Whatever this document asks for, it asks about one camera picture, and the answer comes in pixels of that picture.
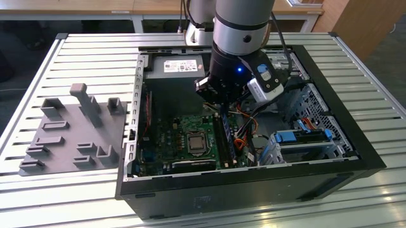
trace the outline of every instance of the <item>motherboard chip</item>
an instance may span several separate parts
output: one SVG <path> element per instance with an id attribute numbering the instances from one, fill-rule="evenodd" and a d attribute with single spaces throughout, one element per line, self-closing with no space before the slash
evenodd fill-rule
<path id="1" fill-rule="evenodd" d="M 188 139 L 188 153 L 192 154 L 192 156 L 199 157 L 207 152 L 207 146 L 205 146 L 205 132 L 189 132 L 187 134 Z"/>
<path id="2" fill-rule="evenodd" d="M 191 150 L 196 150 L 196 149 L 203 149 L 203 137 L 197 136 L 197 137 L 191 137 L 189 138 L 189 149 Z"/>

